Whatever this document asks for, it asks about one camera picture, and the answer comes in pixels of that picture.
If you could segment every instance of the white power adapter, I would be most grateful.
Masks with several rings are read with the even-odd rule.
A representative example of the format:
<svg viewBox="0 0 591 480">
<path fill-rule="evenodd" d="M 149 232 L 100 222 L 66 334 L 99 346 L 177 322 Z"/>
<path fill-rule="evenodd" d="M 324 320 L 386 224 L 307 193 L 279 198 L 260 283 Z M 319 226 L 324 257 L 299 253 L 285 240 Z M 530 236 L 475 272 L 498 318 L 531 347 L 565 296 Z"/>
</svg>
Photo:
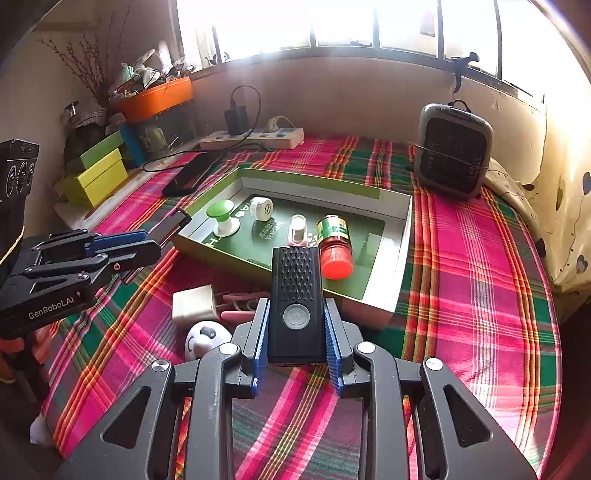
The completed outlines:
<svg viewBox="0 0 591 480">
<path fill-rule="evenodd" d="M 213 285 L 173 293 L 173 323 L 191 328 L 202 320 L 218 321 Z"/>
<path fill-rule="evenodd" d="M 267 132 L 267 133 L 277 132 L 277 130 L 279 130 L 279 125 L 277 125 L 277 122 L 280 118 L 282 118 L 287 123 L 289 123 L 292 128 L 295 128 L 295 125 L 293 123 L 291 123 L 291 120 L 288 119 L 286 116 L 276 115 L 276 116 L 270 118 L 269 120 L 267 120 L 267 125 L 265 126 L 265 129 L 263 131 Z"/>
</svg>

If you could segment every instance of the bright window light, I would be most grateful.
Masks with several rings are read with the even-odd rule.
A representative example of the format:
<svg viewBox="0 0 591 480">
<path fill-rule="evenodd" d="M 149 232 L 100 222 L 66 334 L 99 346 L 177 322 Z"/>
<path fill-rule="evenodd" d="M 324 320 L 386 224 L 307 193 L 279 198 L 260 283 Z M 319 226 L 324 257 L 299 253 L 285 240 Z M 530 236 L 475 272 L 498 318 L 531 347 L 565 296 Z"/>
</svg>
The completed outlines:
<svg viewBox="0 0 591 480">
<path fill-rule="evenodd" d="M 496 75 L 499 56 L 493 0 L 441 0 L 445 57 L 478 53 L 480 61 L 470 66 Z"/>
<path fill-rule="evenodd" d="M 197 32 L 202 29 L 207 31 L 208 27 L 200 22 L 199 9 L 196 3 L 191 0 L 177 0 L 177 12 L 185 58 L 188 63 L 195 65 L 197 70 L 200 70 L 207 65 L 202 64 L 197 45 Z"/>
<path fill-rule="evenodd" d="M 216 27 L 220 49 L 231 60 L 310 46 L 310 14 L 306 8 L 288 8 L 288 4 L 258 8 L 241 0 L 225 0 L 223 4 L 204 2 L 202 9 Z"/>
<path fill-rule="evenodd" d="M 541 101 L 554 28 L 527 0 L 499 0 L 503 35 L 503 80 Z"/>
<path fill-rule="evenodd" d="M 312 25 L 319 46 L 371 46 L 374 39 L 374 3 L 358 0 L 310 2 Z"/>
<path fill-rule="evenodd" d="M 437 55 L 437 2 L 391 0 L 378 6 L 379 36 L 384 48 Z"/>
</svg>

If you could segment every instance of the smartphone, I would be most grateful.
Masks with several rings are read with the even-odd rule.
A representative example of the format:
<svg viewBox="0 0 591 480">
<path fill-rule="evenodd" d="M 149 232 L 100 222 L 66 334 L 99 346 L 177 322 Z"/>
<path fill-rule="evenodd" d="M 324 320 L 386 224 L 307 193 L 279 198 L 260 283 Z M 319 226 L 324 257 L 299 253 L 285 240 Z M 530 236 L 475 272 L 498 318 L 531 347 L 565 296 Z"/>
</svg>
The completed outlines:
<svg viewBox="0 0 591 480">
<path fill-rule="evenodd" d="M 168 185 L 162 189 L 164 197 L 183 197 L 195 192 L 209 176 L 220 152 L 203 152 L 195 156 Z"/>
</svg>

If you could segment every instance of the window sill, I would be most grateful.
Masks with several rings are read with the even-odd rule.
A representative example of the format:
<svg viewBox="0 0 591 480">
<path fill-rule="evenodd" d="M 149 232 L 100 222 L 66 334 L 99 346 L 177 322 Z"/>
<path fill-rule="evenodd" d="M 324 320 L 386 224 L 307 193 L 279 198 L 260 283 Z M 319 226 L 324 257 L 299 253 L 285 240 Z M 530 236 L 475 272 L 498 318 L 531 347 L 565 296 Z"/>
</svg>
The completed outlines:
<svg viewBox="0 0 591 480">
<path fill-rule="evenodd" d="M 289 50 L 281 50 L 272 53 L 261 53 L 253 55 L 244 59 L 229 60 L 222 64 L 207 67 L 198 72 L 191 74 L 191 80 L 198 80 L 216 73 L 224 72 L 227 69 L 240 68 L 247 65 L 259 64 L 266 61 L 273 60 L 297 60 L 312 57 L 364 57 L 372 59 L 403 61 L 406 63 L 413 63 L 422 65 L 444 72 L 455 73 L 454 64 L 451 60 L 438 59 L 423 53 L 415 53 L 412 51 L 396 50 L 394 48 L 372 48 L 372 47 L 355 47 L 355 46 L 333 46 L 333 47 L 303 47 L 292 48 Z M 519 90 L 518 88 L 505 83 L 492 75 L 489 75 L 480 70 L 468 68 L 464 78 L 469 78 L 476 82 L 487 85 L 495 90 L 503 92 L 521 102 L 530 105 L 539 112 L 545 112 L 543 103 L 538 102 L 532 96 Z"/>
</svg>

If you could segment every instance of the power strip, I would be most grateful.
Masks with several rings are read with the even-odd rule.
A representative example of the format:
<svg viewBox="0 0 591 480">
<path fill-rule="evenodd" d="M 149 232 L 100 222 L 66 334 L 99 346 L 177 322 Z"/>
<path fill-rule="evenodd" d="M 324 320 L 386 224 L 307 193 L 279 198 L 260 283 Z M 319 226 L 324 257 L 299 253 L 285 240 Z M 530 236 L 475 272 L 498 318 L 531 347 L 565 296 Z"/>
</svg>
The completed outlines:
<svg viewBox="0 0 591 480">
<path fill-rule="evenodd" d="M 201 139 L 201 148 L 204 150 L 222 150 L 238 143 L 243 135 L 229 135 L 228 130 L 214 132 Z M 255 128 L 252 135 L 243 144 L 260 144 L 267 148 L 295 148 L 304 141 L 303 128 L 280 128 L 275 132 L 265 132 L 262 128 Z"/>
</svg>

